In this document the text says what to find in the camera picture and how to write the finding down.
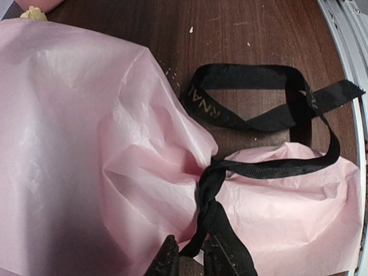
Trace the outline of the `pink wrapping paper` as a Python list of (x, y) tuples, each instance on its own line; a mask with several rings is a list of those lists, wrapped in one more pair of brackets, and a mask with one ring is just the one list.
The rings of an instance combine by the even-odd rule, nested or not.
[[(296, 92), (209, 95), (248, 120)], [(148, 48), (49, 21), (2, 21), (1, 274), (145, 275), (168, 235), (180, 256), (218, 151), (202, 123)], [(225, 160), (325, 154), (284, 143)], [(228, 172), (216, 200), (256, 275), (332, 275), (357, 266), (361, 195), (360, 169), (340, 156), (294, 177)]]

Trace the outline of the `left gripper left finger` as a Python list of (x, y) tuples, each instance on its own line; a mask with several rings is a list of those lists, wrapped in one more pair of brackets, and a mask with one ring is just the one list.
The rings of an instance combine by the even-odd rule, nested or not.
[(154, 257), (145, 276), (179, 275), (179, 247), (174, 235), (168, 235)]

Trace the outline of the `black printed ribbon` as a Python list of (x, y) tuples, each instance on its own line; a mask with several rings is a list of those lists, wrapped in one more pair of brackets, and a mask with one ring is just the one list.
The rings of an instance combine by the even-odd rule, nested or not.
[[(244, 120), (210, 95), (211, 90), (286, 90), (296, 92), (294, 99), (254, 118)], [(315, 117), (324, 118), (359, 96), (363, 90), (349, 80), (341, 80), (313, 91), (302, 73), (290, 66), (206, 64), (199, 67), (181, 102), (187, 113), (203, 122), (237, 131), (279, 132)], [(340, 143), (331, 132), (328, 151), (312, 159), (279, 159), (260, 163), (212, 160), (198, 184), (197, 230), (180, 256), (193, 258), (204, 251), (204, 242), (214, 236), (230, 270), (229, 275), (256, 275), (251, 254), (232, 229), (225, 210), (217, 200), (228, 172), (252, 179), (280, 179), (315, 173), (335, 164)]]

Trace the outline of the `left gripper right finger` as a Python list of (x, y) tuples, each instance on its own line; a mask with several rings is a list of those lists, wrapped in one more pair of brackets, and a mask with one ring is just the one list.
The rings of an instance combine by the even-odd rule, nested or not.
[(210, 235), (204, 242), (204, 275), (229, 275), (228, 263), (218, 240)]

